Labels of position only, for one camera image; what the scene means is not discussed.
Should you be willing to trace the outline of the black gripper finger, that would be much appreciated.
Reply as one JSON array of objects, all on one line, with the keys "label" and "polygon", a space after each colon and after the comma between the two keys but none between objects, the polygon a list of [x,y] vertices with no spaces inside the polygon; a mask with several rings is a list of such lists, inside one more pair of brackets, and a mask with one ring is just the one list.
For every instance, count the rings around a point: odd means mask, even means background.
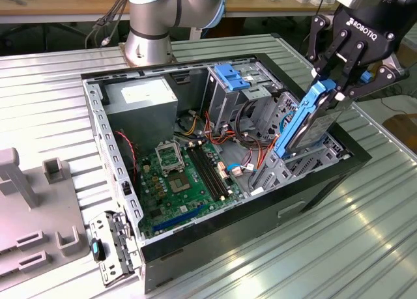
[{"label": "black gripper finger", "polygon": [[333,16],[318,14],[312,18],[308,42],[308,61],[313,65],[314,78],[327,78],[337,65],[336,54],[349,37],[347,29],[336,31],[333,41],[326,47],[324,34],[333,26]]},{"label": "black gripper finger", "polygon": [[388,57],[377,59],[377,62],[382,64],[377,68],[375,75],[371,76],[371,79],[360,82],[367,68],[362,64],[362,57],[366,51],[367,44],[365,42],[358,41],[355,44],[343,67],[341,77],[336,83],[335,100],[356,100],[409,76],[408,70],[401,66],[395,51],[393,51]]}]

